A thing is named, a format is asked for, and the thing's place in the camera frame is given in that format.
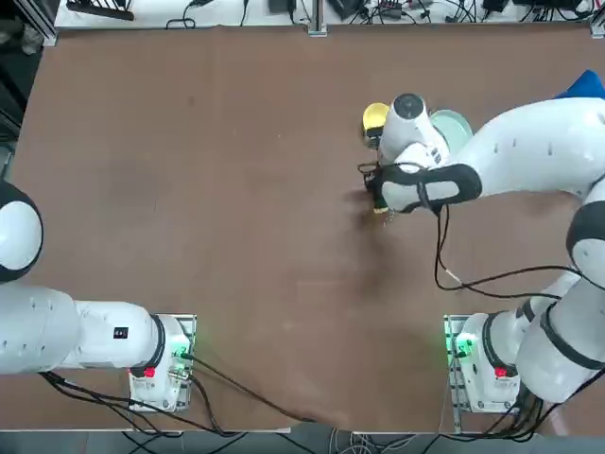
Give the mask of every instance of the black cable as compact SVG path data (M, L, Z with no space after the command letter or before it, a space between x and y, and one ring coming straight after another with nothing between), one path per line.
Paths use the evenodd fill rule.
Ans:
M529 11L527 12L527 14L525 16L523 16L523 18L519 21L519 22L524 22L526 20L527 17L529 17L529 14L531 14L531 12L533 11L533 9L535 8L536 3L533 2L531 4L531 6L529 7Z
M306 16L306 19L309 21L309 23L313 22L313 20L311 19L311 16L309 15L309 11L306 8L306 4L304 3L304 0L301 0L301 5L302 5L302 9L304 10L304 15Z
M445 227L443 229L442 236L441 236L441 212L439 212L437 214L437 237L438 238L437 238L437 252L436 252L436 256L435 256L435 268L434 268L435 283L437 284L437 287L439 287L441 290L456 291L456 290L461 290L463 288L466 288L466 289L469 289L476 293L480 293L485 296L490 296L490 297L499 298L499 299L530 298L532 296L544 296L546 298L560 300L561 299L560 296L552 295L549 293L528 292L528 293L517 293L517 294L506 295L506 294L491 293L491 292L488 292L485 290L481 290L479 288L475 288L474 286L486 284L488 282L492 282L492 281L495 281L498 279L503 279L505 277L511 277L511 276L514 276L517 274L523 274L526 272L535 272L535 271L570 271L580 277L582 276L581 272L579 272L578 270L575 270L570 267L565 267L563 265L542 265L542 266L536 266L536 267L526 267L526 268L522 268L520 270L515 270L515 271L502 272L502 273L496 274L494 276L477 279L477 280L474 280L471 282L463 282L463 283L460 283L458 286L446 287L439 280L439 266L441 266L444 270L447 270L447 267L445 267L445 265L443 264L443 261L441 259L441 251L443 249L445 240L447 238L447 233L449 230L449 220L450 220L449 206L445 205Z
M357 12L355 13L355 16L353 16L353 19L351 19L351 22L349 23L349 25L351 25L353 22L355 22L355 19L359 16L360 13L361 13L361 9L358 9Z
M201 385L199 380L197 378L195 378L194 376L190 375L189 379L196 386L196 388L198 388L199 392L201 393L201 396L204 399L204 406L206 407L206 411L208 412L208 418L210 419L210 424L212 425L212 428L214 430L216 430L218 435L220 435L221 437L225 437L225 438L234 437L236 435L239 435L240 434L239 432L226 432L218 425L218 423L216 422L215 414L212 411L212 407L210 406L210 398L208 397L208 393L206 392L205 388Z
M586 388L588 388L593 383L595 383L597 380L599 380L603 375L605 375L605 369L601 369L595 375L593 375L592 378L585 381L573 394L571 394L571 396L569 396L569 398L565 402L568 402L574 396L576 396L579 393L581 393L582 391L584 391ZM561 404L554 404L552 407L550 407L544 415L541 415L540 417L538 417L538 419L536 420L536 422L530 429L528 429L526 432L520 434L519 436L524 436L524 435L527 435L528 433L535 432L540 427L540 425L546 420L546 418L550 415L550 413L552 413L560 405Z
M90 396L94 397L94 398L100 398L100 399L105 399L105 400L110 400L110 401L115 401L115 402L123 402L126 403L128 405L138 405L140 407L145 407L147 409L151 409L151 410L155 410L160 414L163 414L171 419L174 419L175 421L179 421L185 424L188 424L189 426L193 426L194 428L200 428L202 430L207 430L209 432L212 432L214 434L216 434L216 431L213 428L207 428L206 426L204 426L203 424L200 423L196 423L195 421L191 421L189 419L186 418L182 418L170 411L166 411L163 409L160 409L159 407L155 407L153 405L149 405L146 402L141 402L139 400L134 400L134 399L130 399L128 397L119 397L119 396L115 396L115 395L108 395L108 394L104 394L104 393L97 393L95 391L91 391L88 390L86 388L83 388L81 386L75 385L73 383L68 382L67 380L65 380L63 377L60 377L59 375L56 375L60 378L61 382L60 383L56 383L58 386L62 386L65 388L68 388L70 390L73 391L78 391L79 393L86 393L89 394Z
M464 11L464 14L466 15L466 17L469 18L469 22L476 22L473 20L471 12L468 9L466 9L464 6L462 6L462 4L464 3L464 0L461 0L459 3L453 2L452 0L443 0L443 1L450 3L450 4L454 5L455 7L460 7L460 9L462 9Z
M286 440L287 442L291 443L292 445L296 446L298 449L302 449L305 452L308 452L309 454L316 454L315 451L309 449L306 446L301 445L298 442L295 442L294 440L292 440L290 437L284 435L283 433L276 433L275 435L277 435L280 438L283 438L284 440Z
M292 418L292 419L295 419L297 421L301 421L303 423L316 423L317 422L314 419L302 417L302 416L299 416L298 414L295 414L295 413L293 413L291 411L283 409L282 407L274 404L270 400L268 400L265 397L263 397L261 394L256 393L256 392L252 391L251 389L245 387L244 385L238 383L237 381L235 381L232 378L230 378L229 376L223 374L222 372L220 372L218 369L216 369L215 367L211 366L207 362L204 362L201 359L194 357L193 355L189 355L189 354L185 353L185 354L181 355L181 358L195 361L200 366L205 367L209 371L211 371L214 374L216 374L219 377L221 377L223 380L228 381L229 383L231 383L232 385L234 385L238 390L243 391L244 393L247 393L247 394L251 395L252 397L254 397L259 402L262 402L263 404L267 405L268 407L271 407L272 409L274 409L274 410L280 412L281 414L287 416L288 418Z
M412 24L416 24L416 25L418 24L418 22L416 22L416 19L414 19L414 17L411 14L409 14L407 11L401 11L401 12L404 16L406 16L412 20Z
M147 453L149 453L149 454L158 454L157 452L152 451L151 449L149 449L149 448L147 447L147 445L148 445L149 443L153 442L154 440L157 440L157 439L158 439L158 438L160 438L162 435L160 435L160 434L153 435L153 436L152 436L152 437L151 437L149 440L146 440L146 441L145 441L145 442L143 442L143 443L139 443L139 442L137 442L136 440L134 440L134 439L133 439L131 436L129 436L129 435L126 433L126 432L120 432L120 433L121 433L122 435L124 435L126 438L128 438L128 439L129 439L129 440L130 440L130 441L131 441L133 444L135 444L135 445L136 445L136 447L135 447L135 448L134 448L134 449L133 449L131 452L129 452L129 454L134 454L134 453L135 453L136 451L138 451L139 449L143 449L145 452L147 452Z
M239 442L242 438L244 438L247 435L248 435L248 432L244 432L244 433L240 434L239 437L232 439L230 442L227 442L225 445L218 447L217 449L210 451L206 454L217 454L220 451L222 451L223 449L227 449L229 446Z
M185 17L187 15L187 11L193 7L194 3L197 0L192 0L191 2L189 2L187 4L187 6L185 7L185 9L182 11L182 17L179 19L170 19L168 22L166 22L166 30L170 29L170 26L172 24L182 24L185 28L195 28L197 23L196 20L191 18L191 17Z
M384 24L385 24L385 21L384 21L384 20L383 20L383 18L382 18L382 10L380 9L380 4L378 4L378 5L376 6L376 9L378 10L378 19L380 19L380 24L381 24L381 25L384 25Z
M45 373L41 374L42 377L44 377L44 379L50 384L50 386L52 386L56 391L58 391L59 393L70 397L72 399L75 400L80 400L83 402L90 402L96 405L101 405L104 407L107 407L108 409L112 410L114 413L116 413L120 418L124 419L125 421L127 421L131 426L133 426L136 430L143 432L143 433L147 433L144 429L142 429L141 427L139 427L136 423L134 423L134 421L132 421L130 418L128 418L128 416L122 414L120 411L118 411L117 409L129 412L131 414L134 414L135 416L140 417L141 419L143 419L156 433L162 433L164 437L166 438L179 438L180 435L178 436L173 436L172 434L169 433L165 433L162 432L161 430L159 430L158 428L156 428L151 421L149 421L149 419L144 416L140 411L136 411L136 410L132 410L128 407L124 407L122 405L119 404L112 404L110 402L105 402L102 399L98 399L98 398L87 398L87 397L83 397L81 395L77 395L77 394L73 394L73 393L69 393L66 390L62 389L59 384L55 383L51 378L47 377Z
M435 438L431 440L431 443L426 445L426 447L423 449L423 454L426 454L428 450L437 442L437 440L439 440L439 438L441 438L440 434L435 435Z
M426 6L424 5L423 0L418 0L418 3L421 6L421 8L424 10L424 12L421 14L421 17L428 19L428 23L431 24L433 22L433 21L431 21L431 11L429 11L426 8Z
M242 20L239 21L239 26L244 26L244 21L246 20L246 13L248 12L248 3L249 0L244 0L244 12L242 14Z
M372 447L376 450L376 452L378 454L382 454L383 452L387 451L387 450L391 450L395 445L400 444L401 442L404 442L406 440L411 440L412 438L414 438L415 435L404 435L398 438L395 438L394 440L389 441L386 444L380 444L374 441L374 439L372 438L371 435L367 436L367 442L372 445Z
M185 9L182 11L182 17L178 19L170 19L168 22L166 22L165 29L168 30L172 24L182 24L187 29L195 28L198 24L196 23L196 20L192 17L186 17L187 11L190 8L205 7L213 1L214 0L191 0L191 2L189 2Z

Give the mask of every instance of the cable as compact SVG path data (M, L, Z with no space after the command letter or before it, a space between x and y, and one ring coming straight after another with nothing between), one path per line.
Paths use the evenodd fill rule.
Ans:
M431 442L428 445L426 445L426 447L423 449L423 454L426 454L428 452L428 450L432 447L432 445L434 445L437 442L437 440L439 440L439 438L441 438L441 435L437 434L435 436L435 438L433 440L431 440Z
M124 435L126 438L128 438L131 442L133 442L137 447L135 447L131 452L129 452L129 454L133 454L136 451L138 451L139 449L143 449L145 452L148 452L149 454L158 454L155 451L152 451L151 449L149 449L147 447L147 445L151 442L153 442L154 440L157 440L158 438L160 438L162 435L160 434L156 434L153 435L149 440L143 442L143 443L139 443L136 440L134 440L132 437L130 437L126 432L120 432L122 435Z
M221 437L225 437L225 438L234 437L236 435L239 435L240 434L239 432L225 432L222 428L220 428L220 426L216 422L215 414L212 411L212 407L210 406L210 399L208 398L208 393L206 392L205 388L201 385L199 380L197 378L195 378L194 376L190 375L189 379L196 386L196 388L198 388L199 392L201 393L201 396L204 399L204 406L206 407L206 411L208 412L208 418L210 419L210 424L212 425L212 428L214 430L216 430L216 433L218 433L218 435L220 435Z
M448 234L448 230L449 230L449 221L450 221L449 206L445 205L445 226L443 229L442 236L441 236L441 212L439 212L437 214L437 251L436 251L436 256L435 256L435 267L434 267L435 283L441 290L456 291L456 290L461 290L463 288L466 288L466 289L469 289L476 293L479 293L479 294L482 294L485 296L490 296L492 298L498 298L498 299L530 298L532 296L543 296L545 298L552 298L554 300L560 300L561 299L560 296L552 295L552 294L548 294L548 293L528 292L528 293L517 293L517 294L508 294L507 295L507 294L491 293L491 292L488 292L485 290L475 288L474 286L486 284L488 282L496 281L498 279L503 279L505 277L511 277L511 276L514 276L517 274L523 274L526 272L534 272L534 271L569 271L569 272L573 272L574 274L576 274L580 277L582 276L581 272L579 272L578 270L575 270L570 267L565 267L563 265L542 265L542 266L536 266L536 267L526 267L526 268L522 268L520 270L515 270L515 271L502 272L502 273L496 274L494 276L477 279L477 280L474 280L471 282L461 282L461 281L459 281L459 279L457 279L457 277L453 273L451 273L447 269L447 267L445 267L445 265L443 264L442 259L441 259L441 251L445 244L445 240L447 239L447 234ZM450 274L450 276L452 276L455 280L459 281L459 285L454 286L454 287L444 286L439 280L439 266L441 266L446 272L448 272L448 274Z
M408 17L408 18L410 18L410 19L411 19L412 24L415 24L415 25L417 25L417 24L418 24L418 22L416 22L416 19L414 19L414 16L412 16L410 13L408 13L407 11L401 11L401 12L402 12L402 14L403 14L404 16L406 16L406 17Z
M181 358L195 361L200 366L205 367L209 371L211 371L214 374L216 374L219 377L221 377L223 380L228 381L229 383L231 383L232 385L234 385L238 390L243 391L244 393L247 393L247 394L251 395L252 397L254 397L259 402L262 402L263 404L267 405L268 407L271 407L272 409L274 409L274 410L280 412L281 414L287 416L288 418L292 418L292 419L295 419L297 421L301 421L303 423L316 423L317 422L314 419L302 417L302 416L299 416L299 415L297 415L297 414L295 414L295 413L293 413L291 411L283 409L282 407L278 406L277 404L274 404L270 400L268 400L265 397L263 397L261 394L256 393L256 392L252 391L249 388L246 388L244 385L238 383L237 381L235 381L234 379L230 378L229 376L223 374L222 372L220 372L218 369L216 369L215 367L211 366L207 362L204 362L201 359L194 357L193 355L189 355L189 354L185 353L185 354L181 355Z
M220 451L222 451L223 449L227 449L229 446L234 445L235 443L239 442L246 435L248 435L248 432L242 433L239 437L232 439L230 442L227 442L225 445L218 447L217 449L210 451L207 454L217 454Z
M135 416L139 416L141 419L143 419L156 433L162 433L164 437L166 438L178 438L179 436L173 436L169 433L165 433L162 432L161 430L159 430L158 428L156 428L151 421L149 421L149 419L144 416L141 412L136 411L136 410L131 410L128 407L124 407L122 405L119 404L111 404L109 402L105 402L102 399L99 398L87 398L87 397L83 397L81 395L77 395L77 394L73 394L73 393L69 393L66 390L62 389L57 383L55 383L52 379L48 378L46 375L51 375L52 373L42 373L41 376L44 377L44 379L50 384L50 386L52 386L56 391L58 391L59 393L73 398L75 400L80 400L83 402L90 402L93 404L97 404L97 405L101 405L104 407L109 408L110 410L112 410L113 412L115 412L118 416L120 416L120 418L124 419L125 421L127 421L129 424L131 424L136 430L143 432L143 433L147 433L144 429L140 428L136 423L134 423L131 419L128 418L128 416L122 414L120 411L118 411L117 409L120 410L124 410L127 411L129 413L134 414Z
M244 0L244 12L242 14L242 20L239 21L239 26L244 26L244 21L246 20L246 13L248 12L248 3L249 0Z
M385 21L382 18L382 10L380 9L380 4L376 6L376 10L378 11L378 19L380 19L380 24L384 25Z
M186 17L187 11L190 8L205 7L206 5L208 5L209 3L213 2L213 1L214 0L191 0L187 4L187 6L185 7L185 9L182 11L182 17L180 17L178 19L170 19L168 22L166 22L165 29L166 30L170 29L170 26L172 24L182 24L187 29L196 28L196 26L198 25L196 23L196 20L193 19L192 17Z
M466 15L466 17L469 18L469 22L476 22L473 20L471 12L468 9L466 9L464 6L462 6L462 4L464 3L464 0L461 0L459 3L453 2L452 0L442 0L442 1L446 2L446 3L450 3L457 8L459 7L460 9L462 9L464 11L464 14Z
M182 18L180 19L170 19L168 22L166 22L166 30L170 29L170 26L172 24L182 24L185 28L195 28L196 27L196 20L191 18L191 17L185 17L187 15L187 10L193 7L193 4L196 2L196 0L193 0L191 2L189 2L187 4L187 6L185 7L185 9L182 11Z
M531 6L529 7L529 11L527 12L527 14L525 16L523 16L523 18L519 22L524 22L526 20L526 18L529 17L529 14L531 14L531 12L533 11L533 9L535 7L536 7L536 2L532 2Z
M423 0L418 0L418 3L420 4L421 8L424 10L424 13L421 14L421 17L424 19L428 19L428 23L431 24L433 21L431 21L431 11L429 11L428 9L426 9L426 6L424 5Z
M309 449L306 446L301 445L298 442L295 442L294 440L292 440L290 437L287 437L286 435L284 435L283 433L276 433L275 435L277 435L280 438L283 438L284 440L286 440L287 442L291 443L292 445L296 446L298 449L302 449L305 452L308 452L309 454L316 454L315 451L312 451L311 449Z
M304 10L304 15L306 16L306 19L309 21L309 23L313 22L313 20L311 19L311 16L309 15L309 11L306 8L306 4L304 3L304 0L301 0L301 5L302 5L302 9Z
M107 395L107 394L104 394L104 393L97 393L95 391L91 391L91 390L88 390L88 389L83 388L81 386L78 386L78 385L75 385L73 383L70 383L70 382L68 382L67 380L65 380L63 377L61 377L59 375L55 375L55 376L60 379L60 383L55 383L57 386L62 386L64 388L67 388L67 389L70 389L70 390L73 390L73 391L77 391L79 393L86 393L86 394L92 396L93 398L106 399L106 400L115 401L115 402L123 402L123 403L126 403L126 404L130 405L130 406L131 405L137 405L137 406L140 406L140 407L145 407L147 409L155 410L158 413L163 414L163 415L165 415L165 416L167 416L167 417L169 417L169 418L171 418L171 419L173 419L175 421L179 421L179 422L188 424L189 426L193 426L194 428L200 428L202 430L207 430L209 432L217 434L217 432L213 428L207 428L203 424L196 423L195 421L191 421L191 420L186 419L186 418L182 418L182 417L180 417L180 416L178 416L178 415L176 415L176 414L174 414L174 413L172 413L170 411L166 411L166 410L160 409L158 407L155 407L153 405L149 405L146 402L141 402L139 400L134 400L134 399L130 399L130 398L127 398L127 397L118 397L118 396L115 396L115 395ZM82 397L82 396L73 396L72 395L72 397L76 398L77 400L87 400L85 397Z

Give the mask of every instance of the floor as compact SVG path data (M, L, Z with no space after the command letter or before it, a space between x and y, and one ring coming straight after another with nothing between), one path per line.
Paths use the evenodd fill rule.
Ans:
M315 424L297 426L289 437L317 454L328 452L330 429ZM434 435L420 435L407 446L391 452L420 454ZM134 435L140 443L148 439L145 435ZM348 434L339 437L339 449L343 452L348 444ZM377 443L387 443L388 436L375 436ZM225 444L215 435L186 432L177 440L160 439L147 447L152 453L196 453L209 454ZM136 446L119 432L8 432L0 433L0 454L37 454L53 446L53 452L61 454L127 454ZM516 444L506 441L479 441L463 444L440 439L430 449L430 454L588 454L605 452L605 439L544 438L534 437L528 443ZM270 433L252 433L245 439L221 451L225 454L263 453L296 454L304 452L283 438Z

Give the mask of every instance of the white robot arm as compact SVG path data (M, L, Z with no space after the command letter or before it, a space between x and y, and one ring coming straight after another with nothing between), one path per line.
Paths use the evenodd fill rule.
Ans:
M34 202L0 181L0 375L53 369L129 369L133 400L176 410L191 339L177 318L123 302L74 301L14 281L38 260L43 223Z
M474 314L458 336L473 410L501 411L520 381L563 402L605 367L605 100L552 99L502 113L449 155L424 102L395 99L366 175L376 208L409 213L512 191L563 190L583 205L566 247L582 277L567 272L517 310Z

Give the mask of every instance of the tabletop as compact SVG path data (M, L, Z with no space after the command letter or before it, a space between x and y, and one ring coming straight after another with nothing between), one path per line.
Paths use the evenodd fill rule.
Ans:
M355 166L374 101L417 93L478 129L547 99L587 67L585 26L424 26L80 32L44 52L12 180L38 204L43 255L26 282L75 299L195 313L199 356L283 407L339 428L436 431L447 362L444 314L518 306L439 291L435 219L383 223ZM448 267L463 279L568 263L578 203L508 194L452 207ZM539 290L553 273L486 288ZM123 371L70 372L127 395ZM231 429L294 424L208 375ZM0 377L0 428L122 428L107 409L35 375ZM602 435L596 384L552 418ZM442 430L452 430L445 405ZM205 422L195 397L190 418ZM163 428L189 428L163 417ZM481 429L486 418L465 417Z

